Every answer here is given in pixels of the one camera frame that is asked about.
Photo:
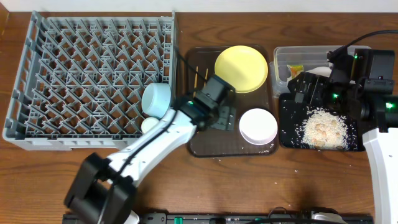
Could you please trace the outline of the small white cup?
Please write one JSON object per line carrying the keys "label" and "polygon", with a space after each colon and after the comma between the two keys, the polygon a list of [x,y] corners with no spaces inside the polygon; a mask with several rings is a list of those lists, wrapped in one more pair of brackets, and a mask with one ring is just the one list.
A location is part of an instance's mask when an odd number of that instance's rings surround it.
{"label": "small white cup", "polygon": [[157,125],[159,120],[155,117],[148,117],[141,123],[141,132],[145,134]]}

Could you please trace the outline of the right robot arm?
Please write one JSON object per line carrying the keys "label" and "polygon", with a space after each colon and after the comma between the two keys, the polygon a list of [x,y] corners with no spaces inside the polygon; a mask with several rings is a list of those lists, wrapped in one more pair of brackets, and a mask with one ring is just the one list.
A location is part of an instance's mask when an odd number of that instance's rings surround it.
{"label": "right robot arm", "polygon": [[397,223],[397,96],[394,81],[360,77],[334,82],[302,72],[287,84],[297,103],[322,106],[363,125],[373,184],[375,222]]}

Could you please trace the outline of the yellow green snack wrapper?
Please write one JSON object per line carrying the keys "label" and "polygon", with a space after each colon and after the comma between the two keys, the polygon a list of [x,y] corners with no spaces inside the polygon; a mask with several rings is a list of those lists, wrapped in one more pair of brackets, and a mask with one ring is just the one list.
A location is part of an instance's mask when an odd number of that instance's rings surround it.
{"label": "yellow green snack wrapper", "polygon": [[304,71],[303,65],[287,65],[287,68],[290,73],[290,76],[287,78],[288,80],[294,79]]}

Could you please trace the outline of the white pink bowl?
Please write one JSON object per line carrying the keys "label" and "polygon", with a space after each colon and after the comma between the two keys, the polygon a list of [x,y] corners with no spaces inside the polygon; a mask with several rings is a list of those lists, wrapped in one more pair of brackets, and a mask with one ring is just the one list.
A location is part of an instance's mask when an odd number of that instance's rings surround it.
{"label": "white pink bowl", "polygon": [[239,132],[250,144],[262,146],[270,143],[277,135],[278,125],[272,113],[253,108],[246,111],[239,120]]}

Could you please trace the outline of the blue bowl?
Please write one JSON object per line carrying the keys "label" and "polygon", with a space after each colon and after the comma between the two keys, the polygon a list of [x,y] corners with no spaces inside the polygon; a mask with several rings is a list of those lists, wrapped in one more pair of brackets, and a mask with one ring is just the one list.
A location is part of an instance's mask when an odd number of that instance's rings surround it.
{"label": "blue bowl", "polygon": [[167,83],[151,83],[144,90],[142,111],[151,117],[162,118],[171,102],[171,89]]}

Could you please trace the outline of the white paper napkin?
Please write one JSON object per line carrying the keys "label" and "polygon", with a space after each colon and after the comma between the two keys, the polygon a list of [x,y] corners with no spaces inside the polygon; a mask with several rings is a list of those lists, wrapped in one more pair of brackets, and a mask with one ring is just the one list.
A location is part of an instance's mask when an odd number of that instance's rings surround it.
{"label": "white paper napkin", "polygon": [[315,75],[321,75],[324,77],[329,77],[331,74],[331,68],[330,67],[316,67],[311,70],[307,70],[308,73],[312,73]]}

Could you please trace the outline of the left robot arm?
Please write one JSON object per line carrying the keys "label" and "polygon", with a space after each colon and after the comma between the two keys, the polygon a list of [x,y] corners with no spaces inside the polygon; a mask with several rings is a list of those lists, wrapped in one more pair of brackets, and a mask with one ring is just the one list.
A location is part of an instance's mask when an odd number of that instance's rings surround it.
{"label": "left robot arm", "polygon": [[132,209],[139,184],[174,149],[215,123],[227,101],[183,96],[131,145],[105,158],[90,154],[66,194],[65,206],[83,223],[139,223]]}

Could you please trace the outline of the yellow plate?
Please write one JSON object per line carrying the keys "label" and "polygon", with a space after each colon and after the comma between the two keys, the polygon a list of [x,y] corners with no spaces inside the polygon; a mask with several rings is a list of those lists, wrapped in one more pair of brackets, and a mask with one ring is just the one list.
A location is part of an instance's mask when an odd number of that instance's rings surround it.
{"label": "yellow plate", "polygon": [[268,71],[265,57],[245,45],[225,49],[215,62],[215,74],[234,87],[236,93],[250,93],[260,88]]}

